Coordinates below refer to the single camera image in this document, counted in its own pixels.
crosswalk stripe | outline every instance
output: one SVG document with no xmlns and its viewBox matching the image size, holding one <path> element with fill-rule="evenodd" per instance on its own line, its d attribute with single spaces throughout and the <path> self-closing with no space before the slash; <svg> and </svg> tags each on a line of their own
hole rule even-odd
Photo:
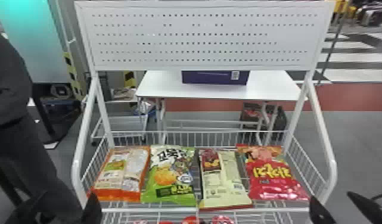
<svg viewBox="0 0 382 224">
<path fill-rule="evenodd" d="M 332 82 L 382 82 L 382 69 L 326 69 Z"/>
<path fill-rule="evenodd" d="M 366 33 L 366 34 L 374 38 L 378 38 L 382 40 L 382 33 Z"/>
<path fill-rule="evenodd" d="M 322 53 L 319 57 L 319 62 L 324 62 L 327 58 L 327 53 Z M 331 54 L 330 62 L 370 62 L 382 63 L 382 54 L 380 53 L 334 53 Z"/>
<path fill-rule="evenodd" d="M 323 48 L 331 48 L 332 42 L 324 42 Z M 337 42 L 335 48 L 364 48 L 364 49 L 373 49 L 373 46 L 362 42 Z"/>
<path fill-rule="evenodd" d="M 327 33 L 327 38 L 335 38 L 336 34 L 335 33 Z M 349 39 L 347 36 L 339 34 L 338 39 Z"/>
</svg>

black jacket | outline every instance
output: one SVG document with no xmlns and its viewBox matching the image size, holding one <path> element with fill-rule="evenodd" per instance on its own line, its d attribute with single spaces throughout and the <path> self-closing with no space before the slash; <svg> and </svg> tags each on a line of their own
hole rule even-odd
<svg viewBox="0 0 382 224">
<path fill-rule="evenodd" d="M 0 34 L 0 125 L 27 114 L 31 87 L 24 60 Z"/>
</svg>

blue box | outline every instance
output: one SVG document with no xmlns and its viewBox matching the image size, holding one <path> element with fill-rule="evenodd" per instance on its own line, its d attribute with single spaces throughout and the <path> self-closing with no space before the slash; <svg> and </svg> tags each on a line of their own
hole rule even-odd
<svg viewBox="0 0 382 224">
<path fill-rule="evenodd" d="M 182 71 L 182 83 L 246 85 L 249 71 Z"/>
</svg>

red snack bag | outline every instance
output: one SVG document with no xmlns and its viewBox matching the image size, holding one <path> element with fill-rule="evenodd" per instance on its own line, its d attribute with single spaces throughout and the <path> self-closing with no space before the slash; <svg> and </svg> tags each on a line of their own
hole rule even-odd
<svg viewBox="0 0 382 224">
<path fill-rule="evenodd" d="M 227 216 L 214 216 L 209 224 L 235 224 L 235 222 Z"/>
<path fill-rule="evenodd" d="M 183 219 L 181 224 L 205 224 L 203 219 L 197 219 L 196 216 L 188 216 Z"/>
<path fill-rule="evenodd" d="M 281 154 L 281 147 L 238 146 L 244 153 L 250 178 L 249 197 L 254 200 L 302 200 L 309 196 L 291 174 Z"/>
</svg>

red wall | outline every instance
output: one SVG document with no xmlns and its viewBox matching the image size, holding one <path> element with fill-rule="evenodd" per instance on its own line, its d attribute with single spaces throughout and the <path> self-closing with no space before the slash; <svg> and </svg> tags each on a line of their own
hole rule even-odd
<svg viewBox="0 0 382 224">
<path fill-rule="evenodd" d="M 324 111 L 382 111 L 382 83 L 337 83 L 316 87 Z M 167 111 L 240 111 L 243 101 L 229 99 L 167 99 Z M 293 110 L 294 102 L 279 103 Z M 304 110 L 311 110 L 309 102 Z"/>
</svg>

